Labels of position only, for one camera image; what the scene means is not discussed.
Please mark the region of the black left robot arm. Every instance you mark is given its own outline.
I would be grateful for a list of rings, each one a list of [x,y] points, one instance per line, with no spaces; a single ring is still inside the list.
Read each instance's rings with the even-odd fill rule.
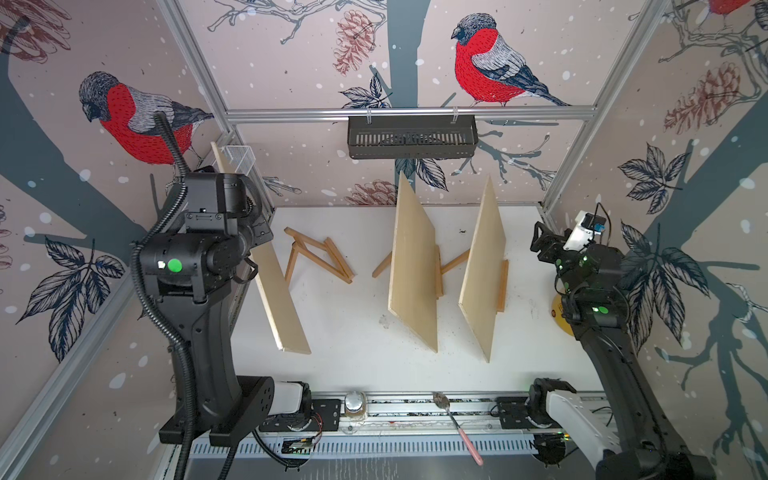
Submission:
[[[272,240],[254,182],[242,174],[188,174],[171,212],[134,247],[131,270],[143,310],[168,338],[177,386],[163,444],[208,434],[235,447],[268,418],[303,427],[313,416],[303,382],[239,376],[225,301],[259,272],[250,252]]]

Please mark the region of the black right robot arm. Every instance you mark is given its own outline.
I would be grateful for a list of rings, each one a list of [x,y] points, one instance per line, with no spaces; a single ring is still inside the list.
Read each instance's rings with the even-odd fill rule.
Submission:
[[[616,427],[609,429],[568,382],[538,378],[526,408],[537,426],[560,425],[598,479],[713,479],[708,459],[690,451],[637,363],[628,326],[633,313],[619,288],[622,253],[586,239],[579,247],[536,222],[530,245],[556,268],[563,316],[589,356]]]

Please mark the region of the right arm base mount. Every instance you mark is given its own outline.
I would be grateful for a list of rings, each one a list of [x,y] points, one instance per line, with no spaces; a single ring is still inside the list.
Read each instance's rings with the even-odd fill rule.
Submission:
[[[497,397],[494,413],[503,430],[538,429],[530,419],[527,396]]]

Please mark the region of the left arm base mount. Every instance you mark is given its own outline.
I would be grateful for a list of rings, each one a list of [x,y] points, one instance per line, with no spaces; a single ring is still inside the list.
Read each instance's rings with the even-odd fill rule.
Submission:
[[[339,399],[313,399],[308,417],[302,413],[268,417],[259,427],[261,433],[317,433],[335,432],[339,428],[342,401]]]

